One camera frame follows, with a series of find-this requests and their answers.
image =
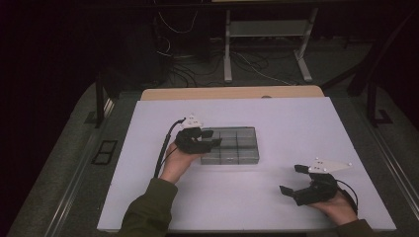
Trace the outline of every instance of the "cable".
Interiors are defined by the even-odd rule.
[[[239,57],[238,54],[239,54],[238,52],[231,52],[230,57],[234,60],[234,63],[238,67],[240,67],[242,70],[247,71],[247,72],[254,72],[254,70],[261,71],[261,70],[264,69],[260,64],[258,64],[256,62],[250,62],[249,60],[246,61],[246,60],[243,59],[243,56]],[[244,66],[249,66],[250,68],[252,68],[252,67],[253,68],[252,68],[252,70],[248,70],[247,68],[242,67],[239,63],[243,64]]]
[[[171,47],[171,44],[170,44],[170,41],[169,41],[169,39],[167,39],[167,38],[165,38],[165,37],[158,37],[158,38],[162,38],[162,39],[165,39],[166,41],[167,41],[167,49],[166,49],[166,51],[165,52],[168,52],[169,50],[170,50],[170,47]]]
[[[164,53],[164,52],[161,52],[161,51],[156,51],[158,54],[161,54],[161,55],[163,55],[163,56],[168,56],[168,57],[173,57],[173,55],[170,55],[170,54],[167,54],[167,53]]]
[[[161,166],[163,165],[163,156],[164,156],[164,152],[166,151],[166,148],[167,148],[167,144],[169,144],[169,140],[170,140],[170,134],[172,133],[172,130],[173,130],[173,128],[177,125],[177,124],[179,124],[179,123],[182,123],[184,120],[185,120],[186,118],[183,118],[183,119],[180,119],[180,120],[177,120],[175,123],[173,123],[173,125],[170,127],[170,129],[169,129],[169,132],[167,132],[167,134],[166,134],[166,138],[164,139],[164,142],[163,142],[163,146],[161,147],[161,150],[160,150],[160,155],[158,156],[158,159],[157,159],[157,163],[156,163],[156,168],[155,168],[155,170],[154,170],[154,178],[157,178],[158,177],[158,174],[160,173],[160,169],[161,169]]]
[[[348,184],[346,184],[345,182],[342,182],[342,181],[340,181],[340,180],[336,180],[337,182],[339,182],[339,183],[341,183],[341,184],[343,184],[343,185],[345,185],[346,187],[348,187],[351,191],[352,191],[352,193],[354,194],[354,196],[355,196],[355,205],[357,206],[357,208],[358,208],[358,196],[357,196],[357,193],[355,193],[355,191],[348,185]]]
[[[219,55],[220,53],[221,53],[221,51],[214,54],[214,55],[210,55],[209,57]],[[183,56],[177,56],[177,57],[174,57],[174,58],[177,59],[178,61],[182,61],[182,64],[184,64],[184,65],[198,64],[198,63],[205,63],[206,62],[205,60],[203,60],[199,57],[196,57],[195,55],[183,55]],[[195,61],[185,61],[185,59],[190,59],[190,58],[193,58]]]
[[[230,53],[230,58],[231,58],[231,61],[237,66],[237,67],[239,67],[241,70],[243,70],[243,71],[246,71],[246,72],[251,72],[251,73],[254,73],[254,71],[253,70],[249,70],[249,69],[247,69],[247,68],[245,68],[245,67],[243,67],[240,63],[242,63],[241,61],[242,61],[242,59],[240,59],[240,58],[238,58],[239,59],[239,61],[237,61],[234,57],[237,57],[237,55],[235,55],[234,53]]]
[[[175,71],[172,71],[172,70],[169,70],[169,72],[171,72],[174,76],[173,76],[173,79],[176,79],[176,76],[178,76],[178,77],[180,77],[180,78],[182,78],[184,81],[185,81],[185,83],[186,83],[186,88],[189,88],[189,82],[188,82],[188,78],[186,78],[186,77],[184,77],[184,76],[182,76],[181,74],[179,74],[179,73],[177,73],[177,72],[175,72]]]
[[[173,153],[173,152],[175,152],[175,150],[177,150],[178,149],[178,147],[176,147],[175,149],[173,149],[165,158],[164,158],[164,160],[161,162],[161,164],[160,164],[160,166],[163,166],[163,164],[164,164],[164,162],[166,162],[166,160],[167,160],[167,158],[169,158],[169,156]]]
[[[218,59],[218,61],[216,62],[216,64],[215,64],[215,68],[213,69],[213,70],[211,70],[211,71],[209,71],[209,72],[203,72],[203,73],[196,73],[195,71],[193,71],[193,70],[191,70],[190,68],[188,68],[188,67],[186,67],[186,66],[184,66],[184,65],[182,65],[182,64],[180,64],[180,63],[176,63],[176,66],[179,66],[179,67],[182,67],[182,68],[185,68],[185,70],[187,70],[187,71],[189,71],[189,72],[191,72],[192,74],[194,74],[194,75],[196,75],[196,76],[209,76],[209,75],[212,75],[217,69],[218,69],[218,67],[219,67],[219,64],[221,63],[221,60],[222,60],[222,55],[220,56],[220,58]]]
[[[166,27],[167,27],[167,28],[169,28],[170,30],[172,30],[172,32],[177,33],[177,34],[186,34],[186,33],[191,32],[191,31],[192,31],[192,29],[194,28],[195,19],[196,19],[196,18],[197,18],[197,16],[198,16],[198,11],[196,11],[196,12],[195,12],[194,19],[192,20],[192,23],[191,23],[191,26],[189,27],[189,29],[188,29],[187,31],[184,31],[184,32],[181,32],[181,31],[175,30],[175,29],[173,29],[172,27],[170,27],[170,26],[169,26],[169,24],[167,24],[167,23],[166,23],[166,21],[164,20],[164,18],[163,18],[163,16],[161,15],[161,13],[160,13],[160,12],[158,12],[158,15],[159,15],[159,17],[160,17],[161,21],[164,23],[164,25],[166,25]]]
[[[267,75],[265,75],[265,74],[263,74],[262,72],[260,72],[260,71],[258,71],[258,70],[256,70],[252,65],[251,65],[251,63],[243,56],[243,55],[241,55],[240,53],[238,53],[238,52],[231,52],[231,53],[233,53],[233,54],[237,54],[238,56],[240,56],[241,58],[243,58],[248,64],[249,64],[249,66],[256,72],[256,73],[258,73],[259,75],[261,75],[261,76],[263,76],[263,77],[266,77],[266,78],[268,78],[268,79],[271,79],[271,80],[275,80],[275,81],[279,81],[279,82],[282,82],[282,83],[284,83],[284,84],[286,84],[286,85],[289,85],[289,86],[292,86],[293,84],[291,84],[291,83],[289,83],[289,82],[286,82],[286,81],[283,81],[283,80],[280,80],[280,79],[277,79],[277,78],[273,78],[273,77],[270,77],[270,76],[267,76]]]
[[[251,62],[252,63],[255,63],[255,64],[258,64],[261,69],[265,69],[265,68],[268,68],[269,67],[268,57],[263,57],[258,52],[255,52],[255,51],[247,52],[247,54],[249,54],[249,55],[251,55],[253,57],[259,58],[259,60],[251,61]],[[259,62],[264,62],[266,65],[262,66],[262,65],[259,64]]]
[[[305,54],[306,49],[302,52],[301,57],[297,58],[297,61],[300,61],[302,59],[305,59],[307,57],[307,54]]]
[[[189,73],[187,73],[186,71],[183,71],[183,70],[181,70],[181,69],[179,69],[179,68],[176,68],[176,67],[173,67],[173,69],[175,69],[175,70],[177,70],[178,72],[182,72],[182,73],[184,73],[185,75],[187,75],[193,82],[194,82],[194,85],[195,85],[195,87],[198,87],[198,85],[197,85],[197,81],[195,80],[195,76],[193,77],[193,76],[191,76]]]
[[[221,86],[224,85],[223,82],[208,82],[208,83],[205,83],[205,84],[198,83],[199,86],[203,86],[203,87],[209,87],[210,84],[217,84],[217,85],[221,85]]]

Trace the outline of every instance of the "metal stand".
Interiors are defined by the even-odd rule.
[[[224,81],[232,82],[230,61],[230,10],[227,10],[225,19],[225,55],[224,55]]]
[[[349,95],[361,95],[367,85],[375,79],[374,73],[384,58],[386,52],[417,9],[418,4],[415,1],[412,1],[410,3],[406,3],[405,6],[401,7],[401,9],[394,14],[393,20],[390,24],[388,24],[388,26],[386,26],[386,28],[384,28],[381,36],[378,37],[377,41],[370,49],[369,54],[364,59],[365,66],[361,68],[354,79],[352,79],[351,84],[348,86]]]
[[[305,26],[304,35],[302,38],[302,44],[299,50],[294,51],[296,62],[298,63],[299,71],[301,71],[302,78],[305,82],[312,82],[313,78],[308,71],[308,67],[304,61],[304,53],[305,49],[307,48],[308,41],[310,39],[311,31],[314,26],[315,17],[317,16],[318,8],[314,8],[311,10],[310,18],[308,19],[308,23]]]
[[[101,126],[105,118],[104,106],[104,86],[102,84],[101,74],[99,74],[96,76],[96,128]]]
[[[266,22],[234,22],[231,27],[230,11],[226,11],[225,20],[225,53],[224,81],[232,82],[230,61],[230,37],[297,37],[302,36],[301,46],[294,51],[296,62],[305,82],[312,82],[312,77],[304,61],[304,53],[310,39],[311,30],[317,16],[318,8],[313,8],[308,20],[303,21],[266,21]]]
[[[377,84],[370,82],[368,85],[367,94],[367,118],[371,125],[377,127],[379,124],[392,123],[391,118],[384,110],[378,110],[381,114],[381,118],[376,118],[376,98],[377,98]]]
[[[339,82],[344,81],[348,77],[357,73],[358,70],[361,68],[361,66],[362,66],[362,62],[360,62],[357,65],[351,67],[350,69],[344,71],[342,74],[336,76],[335,78],[323,83],[322,85],[320,85],[321,90],[325,91],[325,90],[331,88],[332,86],[338,84]]]

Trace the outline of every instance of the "table leg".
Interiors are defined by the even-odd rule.
[[[232,82],[231,61],[230,61],[230,10],[227,10],[225,16],[225,53],[224,53],[224,81]]]
[[[301,71],[302,77],[306,82],[312,82],[312,77],[310,72],[308,71],[308,67],[304,61],[304,53],[305,49],[307,48],[308,41],[310,39],[311,30],[314,26],[314,21],[317,16],[318,8],[314,8],[311,10],[310,18],[308,19],[307,25],[305,26],[304,35],[302,38],[301,46],[299,50],[294,51],[296,62],[298,63],[299,70]]]
[[[104,87],[101,75],[96,76],[96,128],[100,127],[105,118]]]

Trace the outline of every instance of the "jacket sleeve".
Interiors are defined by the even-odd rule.
[[[177,192],[175,185],[151,179],[145,194],[129,205],[118,236],[165,236]]]
[[[340,237],[375,237],[377,236],[365,219],[356,220],[337,227]]]

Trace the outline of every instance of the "wire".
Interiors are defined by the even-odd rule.
[[[277,79],[277,78],[273,78],[273,77],[270,77],[270,76],[267,76],[267,75],[265,75],[265,74],[263,74],[262,72],[260,72],[260,71],[258,71],[258,70],[256,70],[253,66],[252,66],[252,64],[242,55],[242,54],[240,54],[240,53],[238,53],[238,52],[231,52],[231,53],[233,53],[233,54],[237,54],[238,56],[240,56],[241,58],[243,58],[248,64],[249,64],[249,66],[256,72],[256,73],[258,73],[259,75],[261,75],[261,76],[263,76],[263,77],[266,77],[266,78],[268,78],[268,79],[271,79],[271,80],[274,80],[274,81],[279,81],[279,82],[282,82],[282,83],[284,83],[284,84],[286,84],[286,85],[289,85],[289,86],[292,86],[293,84],[291,84],[291,83],[289,83],[289,82],[286,82],[286,81],[283,81],[283,80],[280,80],[280,79]]]
[[[305,59],[306,57],[308,57],[309,53],[305,53],[306,50],[307,50],[307,48],[302,52],[301,57],[296,59],[297,61],[300,61],[300,60]]]
[[[339,182],[339,183],[341,183],[341,184],[343,184],[343,185],[345,185],[346,187],[348,187],[351,191],[352,191],[352,193],[354,194],[354,196],[355,196],[355,205],[357,206],[357,208],[358,208],[358,196],[357,196],[357,193],[355,193],[355,191],[348,185],[348,184],[346,184],[345,182],[343,182],[343,181],[340,181],[340,180],[336,180],[337,182]]]
[[[168,56],[168,57],[173,57],[173,55],[170,55],[170,54],[167,54],[167,53],[164,53],[164,52],[161,52],[161,51],[156,51],[158,54],[161,54],[161,55],[163,55],[163,56]]]
[[[172,70],[169,70],[169,72],[171,72],[172,74],[177,75],[180,78],[182,78],[185,81],[185,83],[186,83],[186,88],[189,88],[188,78],[186,78],[186,77],[182,76],[181,74],[179,74],[179,73],[177,73],[175,71],[172,71]]]
[[[167,49],[166,49],[166,52],[168,52],[169,50],[170,50],[170,41],[169,41],[169,39],[167,39],[167,38],[165,38],[165,37],[159,37],[159,38],[162,38],[162,39],[165,39],[166,41],[167,41],[167,43],[168,43],[168,46],[167,46]]]
[[[196,19],[196,18],[197,18],[197,16],[198,16],[198,11],[196,11],[196,12],[195,12],[194,18],[193,18],[193,20],[192,20],[192,23],[191,23],[191,26],[189,27],[189,29],[188,29],[187,31],[184,31],[184,32],[182,32],[182,31],[178,31],[178,30],[175,30],[175,29],[173,29],[172,27],[170,27],[170,26],[169,26],[169,24],[167,24],[167,23],[166,23],[166,21],[164,20],[164,18],[163,18],[163,16],[161,15],[161,13],[160,13],[160,12],[158,12],[158,15],[159,15],[159,17],[160,17],[160,20],[164,23],[164,25],[166,25],[166,27],[167,27],[167,28],[169,28],[170,30],[172,30],[172,32],[177,33],[177,34],[186,34],[186,33],[191,32],[191,31],[192,31],[192,29],[194,28],[195,19]]]
[[[160,164],[160,166],[163,166],[163,164],[164,164],[164,162],[166,162],[166,160],[167,160],[167,158],[169,158],[169,156],[173,153],[173,152],[175,152],[175,150],[177,150],[178,149],[178,147],[176,147],[175,149],[173,149],[165,158],[164,158],[164,160],[161,162],[161,164]]]
[[[221,63],[221,60],[222,60],[222,55],[219,57],[218,61],[215,64],[215,68],[213,70],[210,70],[209,72],[202,72],[202,73],[197,73],[197,72],[191,70],[191,68],[186,67],[186,66],[184,66],[184,65],[182,65],[180,63],[177,63],[176,66],[182,67],[185,70],[191,72],[192,74],[194,74],[196,76],[209,76],[209,75],[212,75],[218,69],[219,64]]]
[[[249,54],[249,55],[251,55],[253,57],[258,58],[258,60],[251,61],[251,62],[252,63],[257,63],[261,67],[261,69],[265,69],[265,68],[268,68],[269,67],[268,57],[264,57],[264,56],[260,55],[258,52],[255,52],[255,51],[247,52],[247,54]],[[259,62],[264,62],[266,65],[262,66],[262,65],[259,64]]]
[[[244,60],[243,57],[240,57],[238,54],[234,54],[234,52],[231,52],[230,57],[234,60],[234,63],[240,67],[242,70],[247,71],[247,72],[254,72],[254,70],[256,69],[257,71],[261,71],[264,69],[264,67],[262,67],[259,63],[257,62],[250,62],[249,60]],[[244,66],[249,66],[250,68],[252,68],[252,70],[249,70],[247,68],[244,68],[243,66],[241,66],[239,63],[241,63]]]
[[[219,51],[219,52],[216,52],[213,55],[210,55],[209,57],[214,57],[216,55],[221,55],[221,54],[222,54],[221,51]],[[195,65],[195,64],[206,63],[207,62],[206,60],[204,60],[202,58],[199,58],[199,57],[197,57],[195,55],[178,56],[178,57],[175,57],[175,59],[178,59],[177,61],[182,61],[182,64],[183,65],[191,65],[191,64],[194,64]]]
[[[185,75],[187,75],[193,82],[194,82],[194,85],[195,85],[195,87],[198,87],[198,85],[197,85],[197,81],[195,80],[195,76],[191,76],[189,73],[187,73],[187,72],[185,72],[185,71],[183,71],[183,70],[181,70],[181,69],[179,69],[179,68],[176,68],[176,67],[174,67],[173,69],[175,69],[175,70],[177,70],[178,72],[182,72],[182,73],[184,73]]]
[[[223,86],[223,85],[224,85],[224,83],[223,83],[223,82],[215,82],[215,81],[213,81],[213,82],[208,82],[208,83],[205,83],[205,84],[198,83],[198,85],[199,85],[199,86],[203,86],[203,87],[209,87],[209,86],[210,86],[210,84],[217,84],[217,85],[221,85],[221,86]]]

